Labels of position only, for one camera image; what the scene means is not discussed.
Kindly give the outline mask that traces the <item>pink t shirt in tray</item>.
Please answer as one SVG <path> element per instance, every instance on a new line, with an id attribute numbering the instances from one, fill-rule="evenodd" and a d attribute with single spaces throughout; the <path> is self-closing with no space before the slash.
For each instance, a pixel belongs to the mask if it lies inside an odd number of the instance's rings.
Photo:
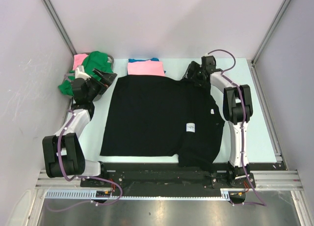
<path id="1" fill-rule="evenodd" d="M 73 70 L 75 70 L 79 65 L 82 65 L 83 61 L 88 57 L 88 54 L 77 54 L 74 55 Z"/>

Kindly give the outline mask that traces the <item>black polo shirt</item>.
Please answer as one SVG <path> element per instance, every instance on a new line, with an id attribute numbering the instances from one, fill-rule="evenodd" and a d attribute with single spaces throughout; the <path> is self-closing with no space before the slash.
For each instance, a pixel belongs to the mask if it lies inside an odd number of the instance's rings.
<path id="1" fill-rule="evenodd" d="M 208 87 L 168 77 L 128 75 L 115 85 L 102 156 L 178 156 L 181 167 L 211 170 L 224 120 Z"/>

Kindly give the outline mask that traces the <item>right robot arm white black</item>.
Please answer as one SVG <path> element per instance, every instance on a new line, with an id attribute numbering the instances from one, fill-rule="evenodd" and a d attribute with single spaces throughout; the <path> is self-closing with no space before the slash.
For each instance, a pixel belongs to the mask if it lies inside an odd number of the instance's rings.
<path id="1" fill-rule="evenodd" d="M 213 56 L 203 56 L 201 61 L 201 64 L 192 61 L 183 78 L 194 81 L 200 87 L 212 85 L 223 93 L 222 110 L 231 135 L 231 152 L 224 178 L 231 187 L 249 188 L 252 180 L 246 150 L 247 127 L 253 115 L 250 87 L 236 84 L 227 77 L 226 70 L 216 68 Z"/>

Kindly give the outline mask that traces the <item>left aluminium frame post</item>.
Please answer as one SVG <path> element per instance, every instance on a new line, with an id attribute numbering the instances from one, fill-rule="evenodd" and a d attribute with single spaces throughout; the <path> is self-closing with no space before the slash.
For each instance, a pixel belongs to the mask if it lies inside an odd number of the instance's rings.
<path id="1" fill-rule="evenodd" d="M 66 47 L 68 48 L 69 52 L 74 56 L 77 54 L 77 51 L 66 31 L 66 28 L 64 27 L 64 24 L 62 23 L 58 12 L 56 11 L 52 0 L 41 0 L 44 7 L 46 8 L 46 11 L 48 15 L 50 16 L 53 24 L 55 25 L 57 31 L 59 32 L 62 40 L 64 41 Z"/>

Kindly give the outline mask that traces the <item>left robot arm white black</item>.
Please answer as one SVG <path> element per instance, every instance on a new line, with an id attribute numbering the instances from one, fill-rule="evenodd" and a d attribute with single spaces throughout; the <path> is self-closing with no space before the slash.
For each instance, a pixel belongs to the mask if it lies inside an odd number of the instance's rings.
<path id="1" fill-rule="evenodd" d="M 94 100 L 100 98 L 115 81 L 117 74 L 93 69 L 97 75 L 88 75 L 82 65 L 74 72 L 70 82 L 73 104 L 69 109 L 70 117 L 52 136 L 42 140 L 44 162 L 49 178 L 63 177 L 71 181 L 75 177 L 90 177 L 97 186 L 108 182 L 108 174 L 102 171 L 98 161 L 85 158 L 79 137 L 94 115 Z"/>

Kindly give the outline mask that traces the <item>right aluminium frame post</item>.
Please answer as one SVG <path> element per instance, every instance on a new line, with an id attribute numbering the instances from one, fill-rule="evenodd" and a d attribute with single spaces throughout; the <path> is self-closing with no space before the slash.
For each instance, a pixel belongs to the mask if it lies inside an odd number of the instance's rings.
<path id="1" fill-rule="evenodd" d="M 263 37 L 260 45 L 258 46 L 257 51 L 255 52 L 254 56 L 251 59 L 251 63 L 253 66 L 255 66 L 261 56 L 261 54 L 263 53 L 263 51 L 265 50 L 269 40 L 271 39 L 272 35 L 274 34 L 275 30 L 277 29 L 277 27 L 279 26 L 279 23 L 281 22 L 283 16 L 285 15 L 290 3 L 292 2 L 292 0 L 283 0 L 277 13 L 275 14 L 274 19 L 272 20 L 265 36 Z"/>

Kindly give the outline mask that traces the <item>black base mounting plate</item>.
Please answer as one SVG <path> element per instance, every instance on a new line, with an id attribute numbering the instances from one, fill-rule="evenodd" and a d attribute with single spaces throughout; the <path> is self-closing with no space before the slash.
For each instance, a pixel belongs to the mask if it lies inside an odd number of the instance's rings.
<path id="1" fill-rule="evenodd" d="M 80 190 L 105 190 L 130 195 L 205 196 L 213 189 L 243 190 L 255 187 L 253 170 L 286 170 L 283 163 L 252 163 L 249 165 L 249 188 L 232 187 L 224 178 L 228 165 L 214 164 L 212 170 L 179 167 L 177 164 L 104 163 L 99 179 L 80 180 Z"/>

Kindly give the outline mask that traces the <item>aluminium frame post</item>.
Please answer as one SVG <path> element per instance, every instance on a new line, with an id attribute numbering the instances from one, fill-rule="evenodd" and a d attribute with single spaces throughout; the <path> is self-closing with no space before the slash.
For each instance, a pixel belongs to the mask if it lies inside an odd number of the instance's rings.
<path id="1" fill-rule="evenodd" d="M 66 31 L 66 28 L 64 27 L 64 24 L 62 23 L 58 12 L 56 11 L 52 0 L 41 0 L 44 7 L 46 8 L 46 11 L 48 15 L 50 16 L 53 24 L 55 25 L 57 31 L 59 32 L 62 40 L 64 41 L 66 47 L 68 48 L 69 52 L 74 56 L 77 54 L 77 51 Z"/>
<path id="2" fill-rule="evenodd" d="M 260 45 L 258 46 L 257 51 L 255 52 L 254 56 L 251 59 L 251 63 L 253 66 L 255 66 L 261 56 L 261 54 L 263 53 L 263 51 L 265 50 L 269 40 L 271 39 L 272 35 L 274 34 L 275 30 L 277 29 L 277 27 L 279 26 L 279 23 L 281 22 L 283 16 L 285 15 L 290 3 L 292 2 L 292 0 L 283 0 L 277 13 L 275 14 L 274 19 L 272 20 L 265 36 L 263 37 Z"/>

